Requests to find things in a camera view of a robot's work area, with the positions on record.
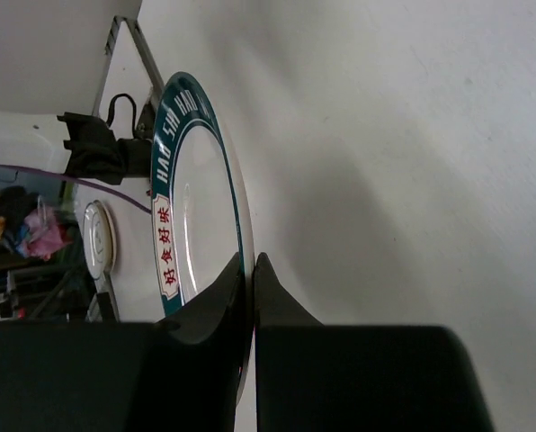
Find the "white round device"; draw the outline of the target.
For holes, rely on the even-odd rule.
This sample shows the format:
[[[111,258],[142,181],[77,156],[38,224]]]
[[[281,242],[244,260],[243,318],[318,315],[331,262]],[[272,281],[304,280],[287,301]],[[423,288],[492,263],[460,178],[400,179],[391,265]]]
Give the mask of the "white round device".
[[[99,280],[110,273],[116,260],[116,235],[112,218],[100,201],[86,205],[81,235],[88,271],[94,280]]]

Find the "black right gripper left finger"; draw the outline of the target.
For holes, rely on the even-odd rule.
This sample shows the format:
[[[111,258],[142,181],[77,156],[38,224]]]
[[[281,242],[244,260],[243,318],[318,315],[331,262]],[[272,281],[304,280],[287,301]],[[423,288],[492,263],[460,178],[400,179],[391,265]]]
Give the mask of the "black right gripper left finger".
[[[242,272],[156,323],[0,322],[0,431],[230,431]]]

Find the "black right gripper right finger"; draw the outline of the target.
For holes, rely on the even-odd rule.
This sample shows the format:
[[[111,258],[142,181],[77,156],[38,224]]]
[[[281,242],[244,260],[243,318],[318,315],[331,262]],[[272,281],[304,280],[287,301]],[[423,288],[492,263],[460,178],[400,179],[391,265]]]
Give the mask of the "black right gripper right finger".
[[[448,328],[325,325],[256,261],[261,431],[490,431],[469,354]]]

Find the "white plate green rim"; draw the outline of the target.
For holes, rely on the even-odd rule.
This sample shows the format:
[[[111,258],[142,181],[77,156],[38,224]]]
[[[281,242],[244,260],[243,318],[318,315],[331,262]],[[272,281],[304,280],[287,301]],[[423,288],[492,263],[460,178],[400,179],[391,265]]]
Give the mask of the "white plate green rim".
[[[230,259],[251,299],[255,248],[242,171],[227,128],[187,72],[170,77],[157,107],[150,180],[165,315],[208,288]]]

